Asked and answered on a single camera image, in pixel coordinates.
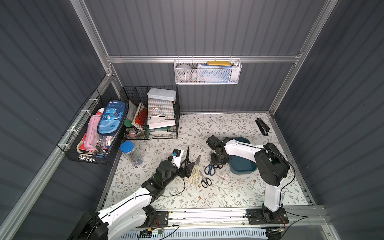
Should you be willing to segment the small black handled scissors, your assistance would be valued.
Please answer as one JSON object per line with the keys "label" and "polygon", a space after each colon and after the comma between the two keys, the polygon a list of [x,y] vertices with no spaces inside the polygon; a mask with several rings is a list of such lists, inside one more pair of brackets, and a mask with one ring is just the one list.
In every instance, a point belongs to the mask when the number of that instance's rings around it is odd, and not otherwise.
{"label": "small black handled scissors", "polygon": [[200,173],[200,175],[201,175],[201,177],[202,177],[202,180],[201,180],[201,185],[202,185],[202,187],[203,187],[203,188],[208,188],[209,186],[211,186],[211,185],[212,185],[212,180],[209,179],[209,178],[207,178],[207,177],[203,174],[203,172],[202,172],[201,170],[199,170],[199,173]]}

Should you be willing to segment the large black scissors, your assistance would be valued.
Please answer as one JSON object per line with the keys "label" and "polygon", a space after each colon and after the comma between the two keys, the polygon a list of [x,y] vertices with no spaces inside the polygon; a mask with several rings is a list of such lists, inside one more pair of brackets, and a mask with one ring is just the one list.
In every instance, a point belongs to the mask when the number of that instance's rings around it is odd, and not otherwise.
{"label": "large black scissors", "polygon": [[190,161],[190,159],[189,159],[189,153],[190,153],[190,148],[188,147],[188,148],[187,148],[186,158],[185,158],[184,161]]}

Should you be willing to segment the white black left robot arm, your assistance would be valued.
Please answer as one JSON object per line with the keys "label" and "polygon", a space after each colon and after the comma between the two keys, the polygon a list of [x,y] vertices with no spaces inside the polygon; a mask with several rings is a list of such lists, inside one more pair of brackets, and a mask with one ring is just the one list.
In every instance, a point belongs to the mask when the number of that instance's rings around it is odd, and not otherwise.
{"label": "white black left robot arm", "polygon": [[136,227],[152,224],[155,210],[151,203],[164,196],[165,187],[175,177],[189,178],[195,164],[185,160],[177,168],[171,161],[162,161],[154,175],[131,196],[98,212],[85,212],[68,239],[116,240]]}

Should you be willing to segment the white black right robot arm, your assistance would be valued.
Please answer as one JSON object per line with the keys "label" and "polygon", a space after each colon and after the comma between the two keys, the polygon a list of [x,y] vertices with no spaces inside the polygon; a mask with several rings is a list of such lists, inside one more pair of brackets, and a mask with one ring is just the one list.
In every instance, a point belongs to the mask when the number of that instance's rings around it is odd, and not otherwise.
{"label": "white black right robot arm", "polygon": [[283,224],[289,219],[282,204],[282,189],[290,170],[290,164],[272,143],[263,146],[252,145],[244,138],[219,140],[212,135],[206,141],[214,151],[206,175],[213,175],[216,169],[229,164],[232,173],[244,175],[259,171],[266,184],[265,199],[260,210],[248,210],[246,217],[250,224]]}

